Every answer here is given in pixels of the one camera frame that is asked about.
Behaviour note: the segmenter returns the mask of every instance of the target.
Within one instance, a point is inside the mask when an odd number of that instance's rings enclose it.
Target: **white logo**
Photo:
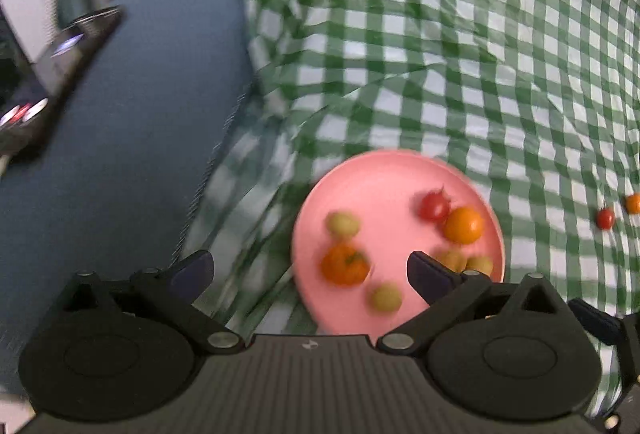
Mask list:
[[[311,351],[318,348],[318,343],[315,340],[307,340],[302,347],[304,347],[307,351]]]

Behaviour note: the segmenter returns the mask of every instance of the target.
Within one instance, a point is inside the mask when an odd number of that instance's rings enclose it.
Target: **blue fabric surface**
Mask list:
[[[167,266],[253,72],[242,0],[118,0],[126,20],[39,160],[0,180],[0,387],[77,270]]]

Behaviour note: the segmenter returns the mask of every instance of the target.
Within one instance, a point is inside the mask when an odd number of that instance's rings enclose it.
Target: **ribbed gray panel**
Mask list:
[[[313,340],[315,349],[303,344]],[[578,416],[503,424],[448,403],[410,358],[366,337],[258,336],[206,361],[185,393],[143,417],[71,424],[40,415],[20,434],[594,434]]]

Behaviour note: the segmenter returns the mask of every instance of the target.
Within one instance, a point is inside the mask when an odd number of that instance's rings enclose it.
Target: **orange fruit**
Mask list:
[[[626,211],[630,214],[640,214],[640,194],[635,193],[626,198]]]
[[[371,266],[364,254],[352,244],[334,244],[320,262],[322,276],[340,286],[356,286],[367,278]]]
[[[482,236],[484,221],[472,207],[458,207],[449,214],[442,231],[451,242],[471,244]]]

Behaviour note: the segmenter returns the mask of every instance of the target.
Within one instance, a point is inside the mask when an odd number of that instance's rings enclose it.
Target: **tablecloth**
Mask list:
[[[196,305],[229,327],[311,334],[290,268],[302,201],[376,148],[438,157],[493,207],[507,281],[638,307],[638,0],[245,0],[258,83],[184,254],[216,277]],[[594,213],[610,205],[602,232]],[[592,410],[618,385],[611,348]]]

